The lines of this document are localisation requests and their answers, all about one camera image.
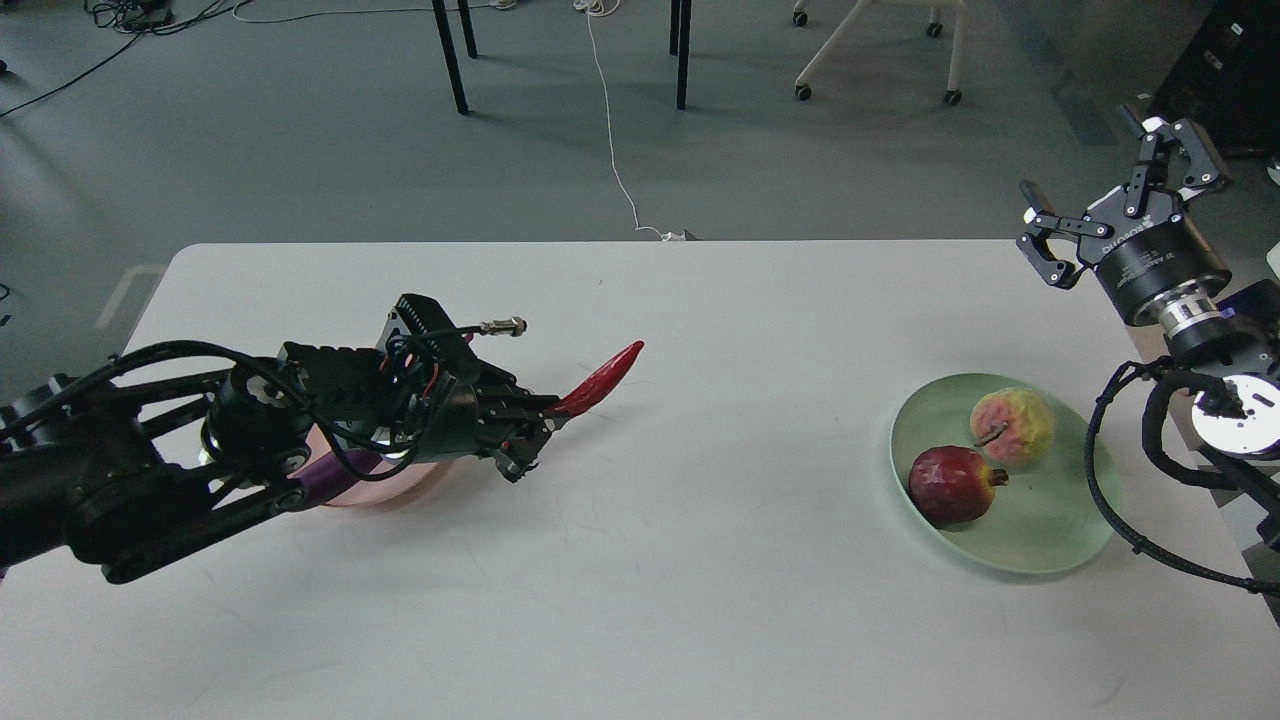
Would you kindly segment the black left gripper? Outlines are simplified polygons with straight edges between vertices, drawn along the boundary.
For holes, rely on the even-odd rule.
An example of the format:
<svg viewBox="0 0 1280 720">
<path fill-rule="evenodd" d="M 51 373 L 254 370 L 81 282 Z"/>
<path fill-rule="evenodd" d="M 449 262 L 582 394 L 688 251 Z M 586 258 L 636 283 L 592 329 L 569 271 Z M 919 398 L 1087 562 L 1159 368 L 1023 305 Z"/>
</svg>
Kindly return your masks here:
<svg viewBox="0 0 1280 720">
<path fill-rule="evenodd" d="M 443 365 L 428 396 L 416 462 L 490 455 L 511 483 L 538 465 L 556 425 L 516 425 L 562 416 L 561 397 L 515 388 L 516 375 L 480 361 L 474 375 Z"/>
</svg>

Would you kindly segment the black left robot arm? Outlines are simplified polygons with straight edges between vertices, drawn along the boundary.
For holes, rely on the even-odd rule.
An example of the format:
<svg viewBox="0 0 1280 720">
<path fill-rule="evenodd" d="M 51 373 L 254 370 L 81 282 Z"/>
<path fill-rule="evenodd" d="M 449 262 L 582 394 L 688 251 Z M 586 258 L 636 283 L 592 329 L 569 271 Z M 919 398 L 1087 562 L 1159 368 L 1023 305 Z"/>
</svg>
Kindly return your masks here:
<svg viewBox="0 0 1280 720">
<path fill-rule="evenodd" d="M 407 293 L 371 348 L 168 341 L 55 375 L 3 407 L 3 566 L 68 547 L 123 584 L 413 464 L 489 457 L 517 480 L 572 411 L 468 337 L 524 328 Z"/>
</svg>

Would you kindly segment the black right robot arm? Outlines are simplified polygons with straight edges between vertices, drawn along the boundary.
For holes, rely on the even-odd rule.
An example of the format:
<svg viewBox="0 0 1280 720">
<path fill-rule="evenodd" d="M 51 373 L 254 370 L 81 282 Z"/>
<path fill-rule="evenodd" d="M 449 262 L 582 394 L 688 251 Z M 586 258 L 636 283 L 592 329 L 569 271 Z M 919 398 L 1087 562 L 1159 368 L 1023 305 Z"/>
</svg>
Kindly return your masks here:
<svg viewBox="0 0 1280 720">
<path fill-rule="evenodd" d="M 1094 451 L 1105 414 L 1129 384 L 1152 387 L 1140 419 L 1140 447 L 1166 477 L 1192 487 L 1235 491 L 1262 511 L 1257 533 L 1277 548 L 1277 482 L 1262 464 L 1277 459 L 1277 283 L 1217 296 L 1231 273 L 1190 218 L 1193 199 L 1225 190 L 1228 167 L 1207 131 L 1190 118 L 1166 120 L 1125 105 L 1138 138 L 1128 179 L 1079 217 L 1052 209 L 1023 181 L 1021 255 L 1050 287 L 1070 290 L 1091 273 L 1120 320 L 1160 328 L 1166 351 L 1128 361 L 1110 377 L 1085 427 L 1085 483 L 1094 506 L 1134 553 L 1252 594 L 1277 596 L 1276 582 L 1234 577 L 1192 562 L 1130 527 L 1100 488 Z"/>
</svg>

